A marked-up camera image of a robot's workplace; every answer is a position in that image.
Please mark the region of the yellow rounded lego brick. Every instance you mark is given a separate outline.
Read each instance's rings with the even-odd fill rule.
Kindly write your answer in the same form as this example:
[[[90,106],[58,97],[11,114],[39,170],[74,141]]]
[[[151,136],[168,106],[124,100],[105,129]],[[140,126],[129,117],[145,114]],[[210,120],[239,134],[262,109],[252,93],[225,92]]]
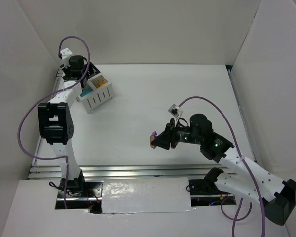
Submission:
[[[101,87],[101,86],[103,86],[103,85],[105,85],[105,82],[104,82],[104,81],[102,81],[102,82],[100,82],[99,84],[97,84],[97,85],[96,85],[96,88],[99,88],[99,87]]]

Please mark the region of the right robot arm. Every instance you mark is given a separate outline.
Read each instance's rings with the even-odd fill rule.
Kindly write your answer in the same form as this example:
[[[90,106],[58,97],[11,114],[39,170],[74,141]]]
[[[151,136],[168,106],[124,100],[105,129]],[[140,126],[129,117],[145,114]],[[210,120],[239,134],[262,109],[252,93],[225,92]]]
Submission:
[[[247,201],[262,204],[267,219],[284,225],[296,206],[296,182],[287,181],[265,170],[254,161],[240,156],[235,146],[213,131],[212,123],[203,114],[194,114],[189,126],[180,126],[174,119],[161,134],[150,136],[152,148],[174,149],[177,144],[200,145],[200,152],[208,160],[228,168],[245,182],[236,180],[219,168],[205,176],[210,189],[235,194]]]

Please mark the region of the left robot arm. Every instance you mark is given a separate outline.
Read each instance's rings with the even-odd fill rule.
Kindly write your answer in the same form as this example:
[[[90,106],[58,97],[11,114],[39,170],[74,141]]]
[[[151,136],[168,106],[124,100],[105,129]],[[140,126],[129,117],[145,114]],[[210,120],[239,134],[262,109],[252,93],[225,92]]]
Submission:
[[[69,57],[68,64],[63,68],[65,79],[61,92],[47,103],[40,103],[38,106],[39,132],[57,157],[61,169],[59,190],[64,192],[84,191],[85,179],[72,147],[74,123],[70,108],[82,93],[78,80],[86,69],[85,60],[86,58],[80,55]]]

